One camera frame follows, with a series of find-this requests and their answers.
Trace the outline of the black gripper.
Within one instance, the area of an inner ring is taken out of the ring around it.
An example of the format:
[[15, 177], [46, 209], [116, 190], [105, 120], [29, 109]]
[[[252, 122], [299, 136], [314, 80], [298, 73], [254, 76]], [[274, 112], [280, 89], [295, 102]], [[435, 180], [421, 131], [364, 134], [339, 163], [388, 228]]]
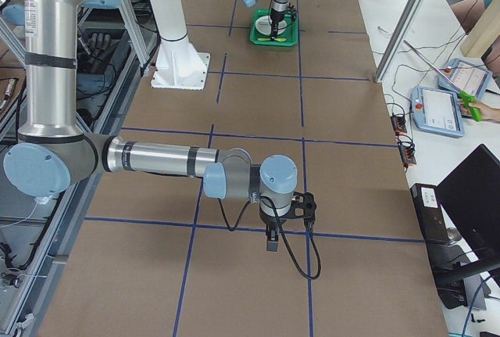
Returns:
[[278, 36], [279, 25], [282, 20], [282, 12], [271, 11], [270, 12], [270, 25], [271, 25], [271, 38], [276, 38]]
[[278, 234], [282, 231], [280, 225], [282, 225], [286, 220], [286, 216], [280, 216], [279, 222], [275, 217], [259, 212], [261, 220], [266, 224], [266, 250], [270, 252], [276, 252], [278, 249]]

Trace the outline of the person's hand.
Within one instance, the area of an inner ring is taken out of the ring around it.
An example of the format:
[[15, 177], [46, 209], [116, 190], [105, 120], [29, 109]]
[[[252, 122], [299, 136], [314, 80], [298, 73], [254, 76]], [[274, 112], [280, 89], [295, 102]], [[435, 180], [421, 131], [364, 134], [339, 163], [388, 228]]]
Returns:
[[480, 110], [480, 114], [484, 120], [492, 120], [500, 122], [500, 109], [490, 107], [482, 102], [471, 102], [470, 106]]

